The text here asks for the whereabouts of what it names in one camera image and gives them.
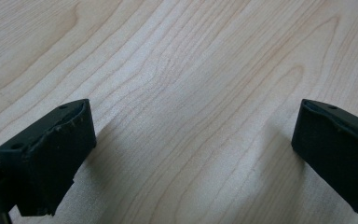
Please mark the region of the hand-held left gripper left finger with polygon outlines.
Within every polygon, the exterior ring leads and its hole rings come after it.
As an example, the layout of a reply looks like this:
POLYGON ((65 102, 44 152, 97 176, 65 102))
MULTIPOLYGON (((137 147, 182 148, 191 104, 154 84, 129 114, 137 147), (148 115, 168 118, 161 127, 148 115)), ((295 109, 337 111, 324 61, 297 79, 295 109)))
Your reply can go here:
POLYGON ((96 136, 90 101, 60 105, 0 146, 0 200, 24 217, 54 215, 96 136))

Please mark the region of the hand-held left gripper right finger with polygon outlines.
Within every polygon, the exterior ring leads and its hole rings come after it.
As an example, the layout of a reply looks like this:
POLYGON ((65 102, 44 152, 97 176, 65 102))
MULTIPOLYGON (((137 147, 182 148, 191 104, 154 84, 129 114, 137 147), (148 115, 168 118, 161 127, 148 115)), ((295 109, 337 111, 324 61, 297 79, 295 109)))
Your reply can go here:
POLYGON ((358 117, 304 99, 292 147, 358 213, 358 117))

